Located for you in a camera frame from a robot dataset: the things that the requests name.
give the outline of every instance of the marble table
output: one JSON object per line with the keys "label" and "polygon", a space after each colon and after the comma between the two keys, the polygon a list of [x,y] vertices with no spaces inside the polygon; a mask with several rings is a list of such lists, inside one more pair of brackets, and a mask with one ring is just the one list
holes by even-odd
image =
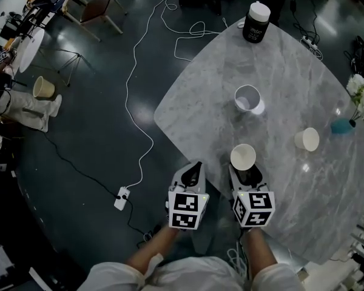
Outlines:
{"label": "marble table", "polygon": [[[240,113],[236,89],[259,89],[261,115]],[[269,25],[251,44],[234,24],[210,42],[166,93],[154,118],[181,153],[205,163],[206,178],[230,197],[234,146],[252,145],[266,167],[276,212],[265,231],[296,254],[325,262],[364,211],[364,123],[332,135],[330,123],[354,111],[346,90],[297,40]],[[306,127],[320,134],[314,152],[295,147]]]}

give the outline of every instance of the blue vase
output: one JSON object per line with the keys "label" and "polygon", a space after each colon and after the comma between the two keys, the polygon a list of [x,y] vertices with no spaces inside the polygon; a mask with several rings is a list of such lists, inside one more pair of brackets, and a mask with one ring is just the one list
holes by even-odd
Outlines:
{"label": "blue vase", "polygon": [[336,134],[345,134],[349,133],[356,127],[356,122],[352,119],[336,119],[334,122],[330,124],[330,128],[332,129],[332,133]]}

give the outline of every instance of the white round table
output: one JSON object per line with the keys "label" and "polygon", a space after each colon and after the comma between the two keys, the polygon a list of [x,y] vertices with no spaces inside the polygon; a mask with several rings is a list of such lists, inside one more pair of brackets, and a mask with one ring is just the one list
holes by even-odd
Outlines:
{"label": "white round table", "polygon": [[32,63],[33,59],[36,56],[36,53],[41,47],[43,37],[44,37],[44,30],[41,29],[37,33],[35,33],[32,40],[27,45],[20,62],[19,71],[21,73],[25,72]]}

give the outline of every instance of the white lid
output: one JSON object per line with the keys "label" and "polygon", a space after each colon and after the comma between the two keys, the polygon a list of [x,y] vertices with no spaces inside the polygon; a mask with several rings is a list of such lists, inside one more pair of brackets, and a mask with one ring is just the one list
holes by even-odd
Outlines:
{"label": "white lid", "polygon": [[258,1],[252,3],[249,7],[249,16],[258,22],[268,21],[270,14],[271,11],[269,10],[269,8]]}

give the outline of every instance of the white boot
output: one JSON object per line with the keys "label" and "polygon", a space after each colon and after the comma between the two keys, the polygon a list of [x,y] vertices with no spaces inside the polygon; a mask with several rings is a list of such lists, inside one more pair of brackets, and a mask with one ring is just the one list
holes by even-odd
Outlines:
{"label": "white boot", "polygon": [[43,128],[41,129],[41,132],[47,133],[49,131],[49,116],[44,115],[42,118],[43,122]]}
{"label": "white boot", "polygon": [[53,101],[53,103],[55,104],[55,109],[53,112],[51,112],[50,116],[55,118],[58,115],[59,108],[61,107],[62,104],[62,95],[58,95]]}

